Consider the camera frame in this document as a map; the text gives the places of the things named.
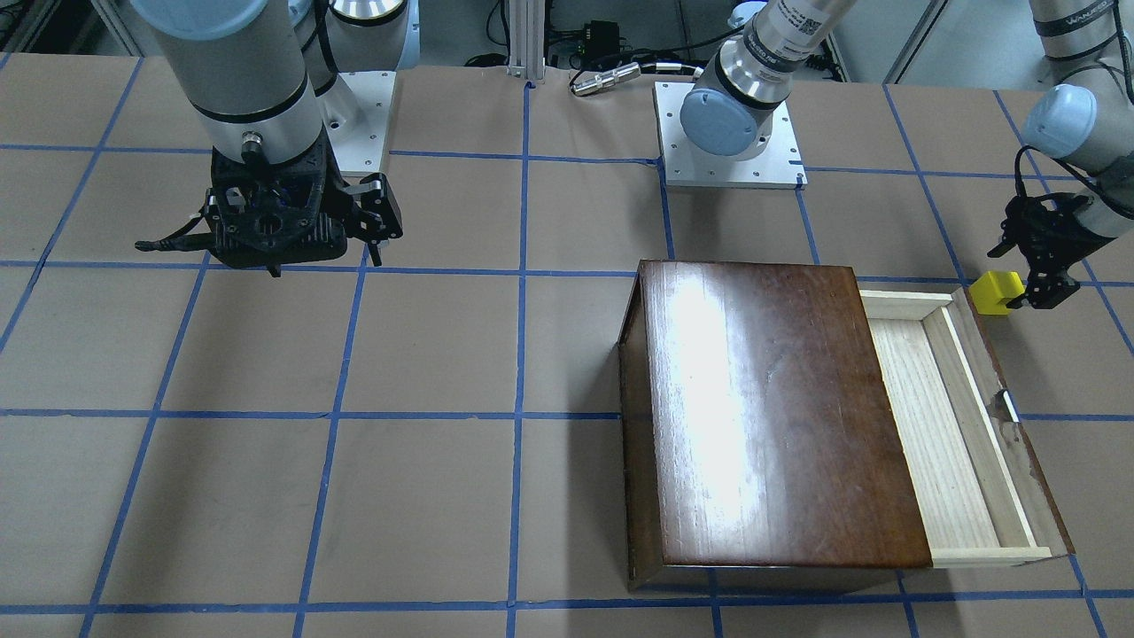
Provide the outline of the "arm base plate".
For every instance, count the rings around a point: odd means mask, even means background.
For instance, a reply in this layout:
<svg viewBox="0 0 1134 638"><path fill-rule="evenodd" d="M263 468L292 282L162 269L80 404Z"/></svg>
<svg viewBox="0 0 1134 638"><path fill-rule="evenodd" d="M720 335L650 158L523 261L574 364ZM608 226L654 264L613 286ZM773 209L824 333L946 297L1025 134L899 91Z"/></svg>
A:
<svg viewBox="0 0 1134 638"><path fill-rule="evenodd" d="M341 175L384 171L397 73L344 73L318 97Z"/></svg>
<svg viewBox="0 0 1134 638"><path fill-rule="evenodd" d="M809 178L799 154L788 102L770 118L771 134L758 138L760 153L713 156L688 141L678 110L693 88L691 83L655 82L657 141L663 151L665 181L683 187L741 187L741 189L796 189Z"/></svg>

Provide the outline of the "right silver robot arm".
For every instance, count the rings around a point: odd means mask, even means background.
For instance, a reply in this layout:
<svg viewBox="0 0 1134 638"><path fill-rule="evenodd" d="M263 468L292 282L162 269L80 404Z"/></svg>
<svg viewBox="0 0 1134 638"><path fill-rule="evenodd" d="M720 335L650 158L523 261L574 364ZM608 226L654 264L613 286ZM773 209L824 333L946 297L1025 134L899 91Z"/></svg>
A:
<svg viewBox="0 0 1134 638"><path fill-rule="evenodd" d="M384 148L349 77L420 57L415 1L135 1L212 143L198 213L141 252L206 250L231 269L344 257L373 266L404 233Z"/></svg>

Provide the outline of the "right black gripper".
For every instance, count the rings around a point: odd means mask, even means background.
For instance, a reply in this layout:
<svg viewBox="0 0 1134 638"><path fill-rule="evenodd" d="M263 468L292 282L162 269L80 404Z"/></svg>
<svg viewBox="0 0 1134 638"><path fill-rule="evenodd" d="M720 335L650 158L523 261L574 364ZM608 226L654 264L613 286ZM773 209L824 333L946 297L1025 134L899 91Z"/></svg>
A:
<svg viewBox="0 0 1134 638"><path fill-rule="evenodd" d="M384 265L382 247L401 238L401 212L386 175L348 185L337 163L323 159L315 179L315 253L345 253L352 239L364 243L374 267Z"/></svg>

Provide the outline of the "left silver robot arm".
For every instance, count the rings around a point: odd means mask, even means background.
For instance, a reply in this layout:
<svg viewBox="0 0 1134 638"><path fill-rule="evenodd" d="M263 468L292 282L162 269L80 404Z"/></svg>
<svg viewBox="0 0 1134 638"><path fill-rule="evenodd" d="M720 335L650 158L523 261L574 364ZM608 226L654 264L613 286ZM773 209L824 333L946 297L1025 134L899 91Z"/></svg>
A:
<svg viewBox="0 0 1134 638"><path fill-rule="evenodd" d="M756 3L683 100L688 141L720 158L758 151L793 75L850 1ZM990 257L1017 249L1023 290L1002 308L1053 308L1078 291L1075 263L1131 231L1131 43L1117 1L1033 1L1056 82L1033 105L1014 160L1015 194Z"/></svg>

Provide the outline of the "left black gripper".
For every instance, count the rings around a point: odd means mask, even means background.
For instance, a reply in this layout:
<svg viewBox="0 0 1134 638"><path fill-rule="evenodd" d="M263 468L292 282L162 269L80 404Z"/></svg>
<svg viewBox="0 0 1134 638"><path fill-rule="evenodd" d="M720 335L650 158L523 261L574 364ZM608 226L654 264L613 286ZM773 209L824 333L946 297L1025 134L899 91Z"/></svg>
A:
<svg viewBox="0 0 1134 638"><path fill-rule="evenodd" d="M1067 269L1111 243L1111 237L1086 229L1077 216L1091 197L1015 197L1000 223L1000 238L989 258L1018 249L1029 263L1023 294L1008 301L1013 311L1029 306L1053 308L1081 290Z"/></svg>

